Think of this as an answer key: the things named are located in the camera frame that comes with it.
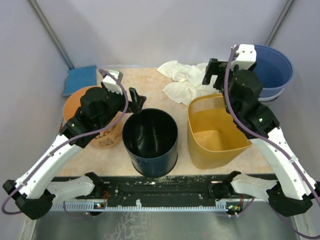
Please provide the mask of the blue plastic bucket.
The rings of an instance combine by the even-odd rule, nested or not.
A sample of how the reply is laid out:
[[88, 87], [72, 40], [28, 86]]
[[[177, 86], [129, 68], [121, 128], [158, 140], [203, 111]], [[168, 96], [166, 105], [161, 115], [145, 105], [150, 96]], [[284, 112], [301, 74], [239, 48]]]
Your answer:
[[280, 51], [266, 45], [254, 45], [256, 67], [254, 73], [266, 91], [281, 90], [292, 80], [294, 69], [290, 60]]

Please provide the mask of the yellow slotted plastic basket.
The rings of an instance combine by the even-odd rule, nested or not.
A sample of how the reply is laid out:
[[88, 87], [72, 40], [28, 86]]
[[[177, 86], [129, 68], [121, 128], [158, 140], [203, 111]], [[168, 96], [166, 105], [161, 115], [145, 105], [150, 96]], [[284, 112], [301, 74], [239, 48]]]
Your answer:
[[223, 95], [215, 93], [190, 102], [187, 145], [192, 164], [206, 170], [227, 165], [252, 143], [226, 112]]

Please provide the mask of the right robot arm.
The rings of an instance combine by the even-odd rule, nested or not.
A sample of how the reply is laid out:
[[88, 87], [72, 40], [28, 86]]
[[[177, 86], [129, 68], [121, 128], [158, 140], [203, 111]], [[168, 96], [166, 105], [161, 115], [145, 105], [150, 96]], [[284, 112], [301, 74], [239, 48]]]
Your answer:
[[229, 63], [212, 58], [202, 83], [208, 85], [212, 76], [217, 77], [213, 86], [221, 91], [226, 112], [267, 159], [276, 179], [266, 180], [233, 171], [212, 187], [213, 197], [220, 200], [245, 194], [266, 201], [284, 217], [304, 214], [312, 207], [312, 200], [320, 198], [320, 183], [303, 170], [276, 116], [258, 100], [263, 84], [254, 68], [254, 65], [248, 69], [240, 69], [238, 65], [230, 67]]

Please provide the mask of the grey slotted plastic bin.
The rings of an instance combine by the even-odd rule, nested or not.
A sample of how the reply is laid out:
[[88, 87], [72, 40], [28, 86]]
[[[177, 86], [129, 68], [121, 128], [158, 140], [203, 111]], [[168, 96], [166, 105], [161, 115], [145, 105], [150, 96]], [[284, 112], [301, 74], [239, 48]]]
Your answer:
[[272, 96], [268, 96], [268, 97], [260, 97], [258, 100], [260, 102], [270, 102], [270, 101], [274, 101], [276, 100], [284, 91], [285, 89], [283, 88], [282, 90], [280, 90], [278, 93], [272, 95]]

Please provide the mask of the dark blue cylindrical bin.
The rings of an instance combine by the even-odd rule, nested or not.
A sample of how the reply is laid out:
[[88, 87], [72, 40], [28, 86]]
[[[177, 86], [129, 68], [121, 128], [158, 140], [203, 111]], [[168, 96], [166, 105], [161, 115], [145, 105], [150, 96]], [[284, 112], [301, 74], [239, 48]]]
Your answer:
[[178, 125], [167, 112], [146, 108], [124, 123], [122, 140], [135, 170], [145, 177], [168, 174], [178, 160]]

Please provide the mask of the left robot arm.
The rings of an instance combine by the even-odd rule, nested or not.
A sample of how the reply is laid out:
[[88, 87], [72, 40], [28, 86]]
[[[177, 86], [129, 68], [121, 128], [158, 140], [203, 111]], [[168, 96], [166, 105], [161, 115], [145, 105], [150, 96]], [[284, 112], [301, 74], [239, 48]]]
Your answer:
[[135, 88], [115, 93], [91, 87], [80, 98], [80, 107], [62, 127], [49, 149], [23, 176], [7, 180], [3, 189], [19, 211], [31, 220], [46, 215], [53, 205], [75, 198], [97, 199], [103, 195], [104, 182], [94, 172], [63, 182], [53, 178], [64, 165], [96, 136], [112, 128], [118, 112], [138, 114], [147, 98]]

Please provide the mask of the orange cartoon plastic bucket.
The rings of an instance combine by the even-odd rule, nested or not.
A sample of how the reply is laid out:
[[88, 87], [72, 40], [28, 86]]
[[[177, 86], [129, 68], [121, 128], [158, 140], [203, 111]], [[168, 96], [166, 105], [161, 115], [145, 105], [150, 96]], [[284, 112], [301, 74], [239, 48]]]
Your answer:
[[[77, 109], [81, 106], [81, 97], [85, 95], [87, 90], [94, 87], [97, 86], [92, 85], [83, 87], [67, 98], [63, 107], [63, 124], [66, 124], [67, 121], [75, 115]], [[121, 133], [123, 125], [124, 121], [120, 120], [113, 127], [100, 132], [99, 135], [95, 136], [89, 142], [89, 144], [97, 149], [107, 149], [114, 147], [117, 143], [119, 143], [122, 140]]]

